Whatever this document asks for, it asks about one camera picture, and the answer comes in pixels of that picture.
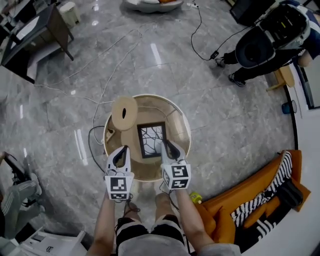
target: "black shorts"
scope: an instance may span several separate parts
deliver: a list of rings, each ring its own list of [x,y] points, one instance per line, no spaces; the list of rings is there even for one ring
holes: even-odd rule
[[[122,242],[146,234],[154,234],[177,239],[183,245],[185,244],[178,218],[175,215],[168,214],[161,216],[154,223],[150,233],[140,221],[133,218],[124,217],[118,219],[118,224],[115,230],[117,253],[118,247]]]

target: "gray shirt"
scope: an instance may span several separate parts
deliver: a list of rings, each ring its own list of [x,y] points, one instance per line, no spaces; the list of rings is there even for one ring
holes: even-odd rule
[[[145,234],[122,242],[118,256],[189,256],[184,245],[171,237]],[[240,256],[239,246],[229,243],[207,245],[198,256]]]

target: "stool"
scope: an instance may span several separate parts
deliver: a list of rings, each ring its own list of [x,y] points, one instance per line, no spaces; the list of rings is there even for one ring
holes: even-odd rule
[[[292,75],[289,65],[280,67],[274,71],[273,74],[275,75],[277,84],[266,89],[267,92],[285,85],[289,87],[295,86],[294,76]]]
[[[74,2],[67,2],[59,9],[61,16],[65,23],[69,26],[74,27],[80,22],[80,15],[78,8]]]

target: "marble floor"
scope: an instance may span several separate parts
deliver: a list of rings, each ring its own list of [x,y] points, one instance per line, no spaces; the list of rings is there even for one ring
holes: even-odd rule
[[[281,111],[281,104],[287,101],[283,89],[266,92],[263,76],[240,88],[227,77],[238,66],[221,69],[192,50],[190,37],[200,23],[196,8],[185,3],[170,13],[146,15],[125,10],[121,0],[75,2],[81,22],[71,29],[75,40],[69,50],[74,61],[63,52],[42,60],[37,83],[63,80],[52,87],[97,101],[116,64],[138,43],[115,71],[102,100],[151,93],[169,98],[184,111],[192,134],[190,192],[205,199],[218,195],[254,174],[276,152],[294,148],[291,117]],[[234,21],[225,1],[202,0],[199,4],[203,23],[193,44],[208,58],[243,27]],[[219,51],[233,50],[240,37],[241,33],[232,37]],[[96,104],[34,87],[4,69],[1,73],[0,88],[8,87],[8,96],[0,104],[0,149],[35,172],[43,187],[46,214],[32,224],[57,234],[85,230],[92,236],[105,191],[103,174],[88,147]],[[111,104],[99,105],[94,125],[104,125],[110,110]],[[99,139],[102,132],[96,130]],[[94,156],[104,166],[103,146],[89,139]],[[9,168],[3,164],[0,170],[5,190],[11,185]],[[154,221],[154,195],[152,184],[145,183],[135,197],[148,226]],[[123,204],[117,204],[116,216],[122,211]]]

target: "plug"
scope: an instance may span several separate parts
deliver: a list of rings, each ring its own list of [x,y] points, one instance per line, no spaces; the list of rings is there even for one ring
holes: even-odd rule
[[[215,50],[214,53],[211,54],[210,60],[214,60],[218,55],[219,55],[219,52]]]

